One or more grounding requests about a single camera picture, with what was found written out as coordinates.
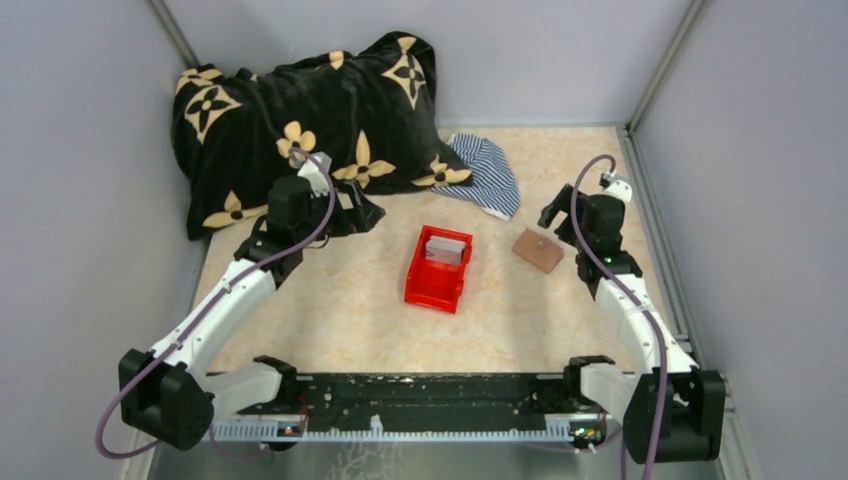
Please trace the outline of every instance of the striped cloth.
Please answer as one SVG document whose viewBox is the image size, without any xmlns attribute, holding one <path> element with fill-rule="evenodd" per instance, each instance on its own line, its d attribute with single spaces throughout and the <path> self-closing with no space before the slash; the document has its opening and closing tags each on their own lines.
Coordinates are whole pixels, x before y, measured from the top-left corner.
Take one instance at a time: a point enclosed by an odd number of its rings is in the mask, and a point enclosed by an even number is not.
<svg viewBox="0 0 848 480">
<path fill-rule="evenodd" d="M 447 143 L 471 169 L 474 185 L 450 185 L 433 187 L 431 190 L 449 197 L 471 200 L 484 212 L 501 220 L 512 218 L 521 204 L 521 197 L 503 150 L 488 138 L 468 133 L 455 133 Z"/>
</svg>

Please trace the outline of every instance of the white wall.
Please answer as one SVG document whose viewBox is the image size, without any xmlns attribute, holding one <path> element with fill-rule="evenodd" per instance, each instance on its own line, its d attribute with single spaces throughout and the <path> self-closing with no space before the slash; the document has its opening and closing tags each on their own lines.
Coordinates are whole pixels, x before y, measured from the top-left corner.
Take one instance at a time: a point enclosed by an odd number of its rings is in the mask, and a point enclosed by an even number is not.
<svg viewBox="0 0 848 480">
<path fill-rule="evenodd" d="M 200 253 L 169 145 L 182 66 L 141 0 L 0 2 L 0 64 L 0 478 L 115 478 L 93 439 L 118 360 L 175 323 Z"/>
<path fill-rule="evenodd" d="M 169 0 L 201 62 L 267 72 L 406 30 L 436 49 L 441 125 L 630 119 L 688 0 Z"/>
<path fill-rule="evenodd" d="M 638 134 L 765 478 L 845 478 L 848 3 L 714 2 Z"/>
</svg>

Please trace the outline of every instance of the red container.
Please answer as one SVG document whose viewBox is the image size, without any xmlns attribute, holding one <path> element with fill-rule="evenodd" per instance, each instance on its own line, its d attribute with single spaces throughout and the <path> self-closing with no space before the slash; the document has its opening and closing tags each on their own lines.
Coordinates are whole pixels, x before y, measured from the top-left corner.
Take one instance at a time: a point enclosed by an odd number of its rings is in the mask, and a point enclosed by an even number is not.
<svg viewBox="0 0 848 480">
<path fill-rule="evenodd" d="M 425 246 L 432 236 L 465 242 L 465 251 L 459 265 L 435 262 L 426 257 Z M 465 283 L 465 266 L 471 258 L 471 238 L 467 233 L 454 232 L 424 225 L 418 237 L 418 246 L 406 275 L 404 301 L 413 305 L 456 313 L 462 286 Z"/>
</svg>

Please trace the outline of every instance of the white gear rack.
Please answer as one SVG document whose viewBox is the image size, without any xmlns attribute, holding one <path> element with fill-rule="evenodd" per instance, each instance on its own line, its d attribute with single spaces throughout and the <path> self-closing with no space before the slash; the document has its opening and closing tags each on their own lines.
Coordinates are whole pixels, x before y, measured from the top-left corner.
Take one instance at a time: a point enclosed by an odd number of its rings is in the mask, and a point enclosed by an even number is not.
<svg viewBox="0 0 848 480">
<path fill-rule="evenodd" d="M 569 434 L 571 421 L 595 420 L 597 414 L 546 415 L 545 430 L 519 432 L 516 429 L 497 432 L 386 432 L 379 415 L 371 417 L 371 429 L 342 432 L 306 431 L 302 435 L 286 435 L 286 427 L 300 423 L 293 416 L 285 419 L 235 419 L 218 420 L 212 424 L 216 442 L 553 442 L 574 440 Z"/>
</svg>

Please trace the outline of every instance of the floral pattern pillow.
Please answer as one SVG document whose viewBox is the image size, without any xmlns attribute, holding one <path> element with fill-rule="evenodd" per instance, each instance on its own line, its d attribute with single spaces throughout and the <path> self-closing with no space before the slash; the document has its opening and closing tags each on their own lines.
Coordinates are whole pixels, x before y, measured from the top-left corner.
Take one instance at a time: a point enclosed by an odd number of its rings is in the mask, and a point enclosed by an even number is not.
<svg viewBox="0 0 848 480">
<path fill-rule="evenodd" d="M 438 136 L 436 57 L 424 40 L 384 35 L 359 55 L 331 52 L 266 75 L 213 65 L 177 81 L 172 144 L 191 183 L 191 239 L 267 211 L 274 180 L 294 175 L 289 149 L 323 151 L 337 180 L 367 194 L 471 184 Z"/>
</svg>

